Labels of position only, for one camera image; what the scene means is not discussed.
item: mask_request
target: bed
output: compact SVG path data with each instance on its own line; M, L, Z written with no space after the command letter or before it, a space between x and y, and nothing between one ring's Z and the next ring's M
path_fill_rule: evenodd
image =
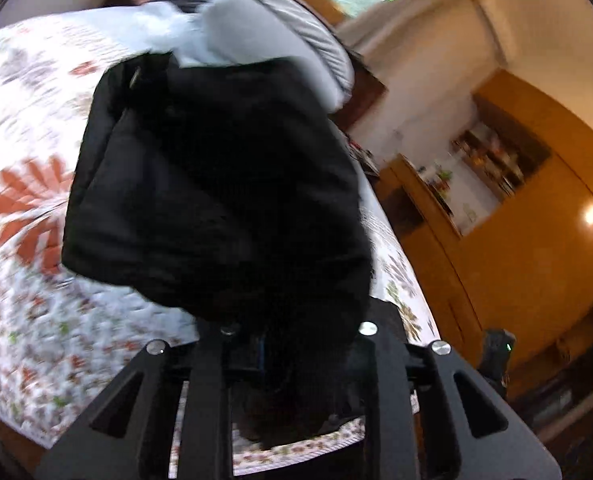
M96 84L119 60L167 50L170 28L162 25L140 9L116 8L0 30L0 419L46 448L149 340L197 338L184 311L60 266L68 190ZM428 344L439 336L432 314L363 174L361 195L371 295L398 309L411 342ZM239 476L349 446L363 438L363 425L355 420L272 450L256 449L236 430L233 438ZM173 449L173 477L175 460Z

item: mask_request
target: floral bedsheet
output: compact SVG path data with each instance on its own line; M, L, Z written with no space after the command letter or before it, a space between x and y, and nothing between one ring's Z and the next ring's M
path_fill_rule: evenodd
M150 339L197 339L184 311L60 266L72 171L94 89L104 70L134 54L67 16L0 30L0 419L45 447ZM412 342L429 343L438 331L407 258L382 211L362 212L375 257L372 295L397 305ZM234 437L240 475L358 442L363 425L355 420L337 433L272 450L237 443L236 431Z

